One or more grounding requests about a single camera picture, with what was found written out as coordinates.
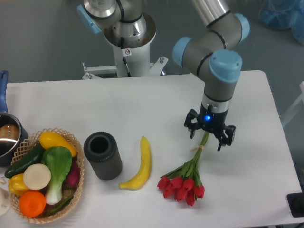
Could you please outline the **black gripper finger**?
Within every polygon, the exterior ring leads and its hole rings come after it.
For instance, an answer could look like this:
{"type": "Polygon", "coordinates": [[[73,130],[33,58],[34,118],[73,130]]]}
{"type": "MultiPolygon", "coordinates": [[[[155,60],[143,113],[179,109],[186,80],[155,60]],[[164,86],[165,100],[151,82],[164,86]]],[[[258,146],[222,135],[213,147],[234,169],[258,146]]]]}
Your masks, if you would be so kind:
{"type": "Polygon", "coordinates": [[[198,116],[198,113],[194,109],[190,109],[184,121],[184,127],[186,127],[190,132],[191,139],[194,137],[195,131],[198,129],[198,116]]]}
{"type": "Polygon", "coordinates": [[[217,151],[220,151],[221,147],[230,146],[233,143],[235,131],[236,126],[234,125],[223,125],[222,128],[215,130],[214,135],[219,141],[217,151]]]}

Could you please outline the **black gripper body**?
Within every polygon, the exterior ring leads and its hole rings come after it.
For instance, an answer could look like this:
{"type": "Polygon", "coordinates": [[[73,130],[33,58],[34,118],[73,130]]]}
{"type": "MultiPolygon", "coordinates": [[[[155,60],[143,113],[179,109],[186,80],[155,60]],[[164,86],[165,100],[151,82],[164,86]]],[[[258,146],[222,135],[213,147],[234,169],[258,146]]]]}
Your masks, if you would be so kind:
{"type": "Polygon", "coordinates": [[[197,117],[196,130],[203,129],[214,135],[222,135],[224,132],[225,120],[228,109],[224,112],[214,112],[213,107],[201,104],[199,115],[197,117]]]}

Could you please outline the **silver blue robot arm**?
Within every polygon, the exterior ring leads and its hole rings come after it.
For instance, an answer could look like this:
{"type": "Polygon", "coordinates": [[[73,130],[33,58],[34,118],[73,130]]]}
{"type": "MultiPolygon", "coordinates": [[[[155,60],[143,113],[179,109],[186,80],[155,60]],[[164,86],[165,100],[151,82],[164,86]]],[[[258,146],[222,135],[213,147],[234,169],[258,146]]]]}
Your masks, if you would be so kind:
{"type": "MultiPolygon", "coordinates": [[[[233,48],[250,32],[248,20],[232,14],[223,0],[195,0],[193,6],[208,29],[199,40],[180,38],[173,60],[205,83],[200,111],[190,110],[184,122],[191,135],[203,129],[231,145],[235,126],[225,119],[242,67],[233,48]]],[[[93,33],[102,32],[113,47],[119,77],[149,76],[150,43],[156,35],[154,20],[140,0],[85,0],[77,7],[82,22],[93,33]]]]}

